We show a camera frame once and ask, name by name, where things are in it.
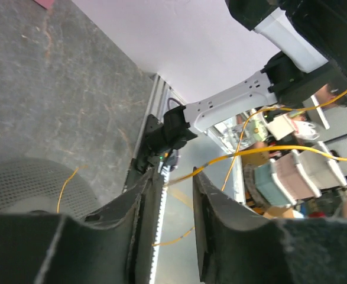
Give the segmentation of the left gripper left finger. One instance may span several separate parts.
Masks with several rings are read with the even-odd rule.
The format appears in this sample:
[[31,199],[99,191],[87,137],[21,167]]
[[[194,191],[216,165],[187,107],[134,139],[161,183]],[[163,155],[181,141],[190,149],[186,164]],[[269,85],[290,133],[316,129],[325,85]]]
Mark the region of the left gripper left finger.
[[163,183],[149,170],[82,220],[0,214],[0,283],[148,283]]

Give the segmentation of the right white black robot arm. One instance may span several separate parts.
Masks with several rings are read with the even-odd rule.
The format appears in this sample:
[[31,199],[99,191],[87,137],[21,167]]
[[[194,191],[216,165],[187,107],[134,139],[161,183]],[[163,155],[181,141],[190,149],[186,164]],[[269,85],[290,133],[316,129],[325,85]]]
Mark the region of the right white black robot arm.
[[167,111],[147,127],[133,165],[144,173],[209,127],[251,108],[296,106],[332,80],[347,105],[347,1],[228,1],[234,20],[279,52],[250,78],[201,101]]

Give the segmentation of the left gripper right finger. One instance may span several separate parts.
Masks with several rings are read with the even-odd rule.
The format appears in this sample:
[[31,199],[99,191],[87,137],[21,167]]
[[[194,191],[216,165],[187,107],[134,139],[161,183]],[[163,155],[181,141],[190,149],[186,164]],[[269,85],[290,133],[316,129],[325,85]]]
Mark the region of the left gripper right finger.
[[203,283],[347,283],[346,218],[267,219],[193,177]]

